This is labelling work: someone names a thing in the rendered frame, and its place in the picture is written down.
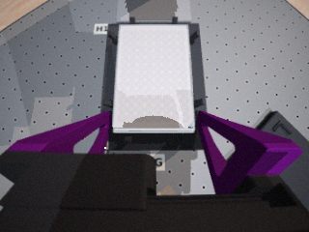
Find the grey perforated base plate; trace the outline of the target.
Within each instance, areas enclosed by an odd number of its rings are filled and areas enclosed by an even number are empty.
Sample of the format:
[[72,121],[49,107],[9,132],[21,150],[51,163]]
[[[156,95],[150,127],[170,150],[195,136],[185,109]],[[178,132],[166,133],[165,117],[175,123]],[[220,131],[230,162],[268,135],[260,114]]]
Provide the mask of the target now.
[[[256,129],[279,111],[309,140],[309,19],[287,0],[189,0],[209,114]],[[118,0],[47,0],[0,31],[0,155],[17,140],[100,114]],[[165,154],[156,194],[215,194],[204,151]]]

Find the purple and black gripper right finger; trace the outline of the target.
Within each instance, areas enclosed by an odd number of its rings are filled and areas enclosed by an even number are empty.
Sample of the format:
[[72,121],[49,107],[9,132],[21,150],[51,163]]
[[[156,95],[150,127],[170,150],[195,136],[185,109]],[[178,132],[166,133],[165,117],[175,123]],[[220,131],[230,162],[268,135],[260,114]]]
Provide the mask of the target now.
[[[197,126],[215,194],[230,194],[248,176],[279,175],[301,154],[291,139],[253,129],[199,110]],[[235,152],[224,159],[209,128],[232,142]]]

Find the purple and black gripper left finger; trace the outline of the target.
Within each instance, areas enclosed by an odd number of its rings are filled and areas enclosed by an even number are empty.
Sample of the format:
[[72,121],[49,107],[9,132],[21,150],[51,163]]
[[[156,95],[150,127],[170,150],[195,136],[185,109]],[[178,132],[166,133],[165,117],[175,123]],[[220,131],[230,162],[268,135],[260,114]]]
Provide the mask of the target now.
[[76,143],[101,127],[88,153],[104,154],[111,124],[110,111],[105,111],[82,121],[17,140],[6,151],[73,153]]

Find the dark grey rectangular plate with corner brackets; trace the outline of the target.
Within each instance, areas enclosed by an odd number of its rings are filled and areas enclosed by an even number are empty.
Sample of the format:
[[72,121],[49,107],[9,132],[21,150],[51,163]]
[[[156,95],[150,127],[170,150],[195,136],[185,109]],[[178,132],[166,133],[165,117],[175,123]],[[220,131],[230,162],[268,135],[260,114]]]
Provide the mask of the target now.
[[270,112],[257,130],[291,139],[303,150],[279,176],[309,211],[309,141],[278,111]]

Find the grey plate hotel rack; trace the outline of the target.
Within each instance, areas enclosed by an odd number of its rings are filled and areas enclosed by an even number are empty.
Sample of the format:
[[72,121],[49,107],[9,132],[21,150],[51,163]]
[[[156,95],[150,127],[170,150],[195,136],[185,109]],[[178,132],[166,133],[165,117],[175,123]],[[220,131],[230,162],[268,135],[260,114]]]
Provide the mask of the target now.
[[173,16],[178,22],[191,23],[189,0],[118,0],[117,23],[130,23],[134,16],[135,23],[172,22]]

